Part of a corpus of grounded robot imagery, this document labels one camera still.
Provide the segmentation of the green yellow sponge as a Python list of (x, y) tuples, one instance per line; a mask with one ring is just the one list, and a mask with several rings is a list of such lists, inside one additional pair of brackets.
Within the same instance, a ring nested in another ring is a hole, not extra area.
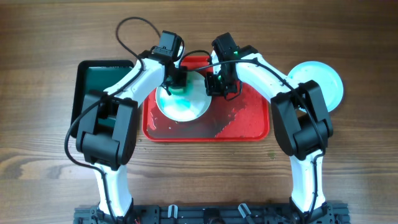
[(186, 92), (185, 88), (169, 88), (171, 95), (183, 95)]

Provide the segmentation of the white plate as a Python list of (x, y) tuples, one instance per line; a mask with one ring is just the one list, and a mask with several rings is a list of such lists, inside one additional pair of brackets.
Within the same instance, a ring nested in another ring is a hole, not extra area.
[(205, 77), (198, 72), (188, 72), (187, 85), (183, 93), (168, 95), (158, 87), (155, 100), (161, 113), (178, 122), (193, 121), (203, 115), (211, 104), (211, 96), (206, 94)]

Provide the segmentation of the light blue plate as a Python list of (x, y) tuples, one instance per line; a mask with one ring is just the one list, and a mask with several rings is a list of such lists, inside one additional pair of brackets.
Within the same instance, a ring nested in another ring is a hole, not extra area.
[(328, 112), (336, 109), (343, 99), (343, 82), (339, 74), (325, 63), (317, 61), (300, 63), (289, 72), (288, 77), (302, 83), (309, 80), (317, 82), (322, 90)]

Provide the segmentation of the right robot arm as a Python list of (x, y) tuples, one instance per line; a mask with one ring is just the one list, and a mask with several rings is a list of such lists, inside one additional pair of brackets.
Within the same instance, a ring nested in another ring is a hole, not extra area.
[(230, 33), (212, 43), (213, 73), (206, 93), (231, 101), (247, 84), (271, 104), (274, 135), (290, 157), (293, 191), (290, 201), (310, 220), (326, 200), (322, 193), (322, 160), (333, 127), (319, 84), (289, 78), (265, 61), (252, 46), (239, 47)]

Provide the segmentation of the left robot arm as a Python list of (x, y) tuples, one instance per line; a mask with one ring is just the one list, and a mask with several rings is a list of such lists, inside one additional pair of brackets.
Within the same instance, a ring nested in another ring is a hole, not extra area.
[(137, 55), (131, 71), (103, 91), (90, 90), (68, 135), (84, 156), (84, 167), (94, 170), (101, 193), (98, 219), (124, 223), (131, 219), (133, 197), (127, 168), (136, 146), (139, 107), (161, 85), (178, 83), (182, 75), (175, 64), (183, 52), (183, 39), (163, 31), (159, 44)]

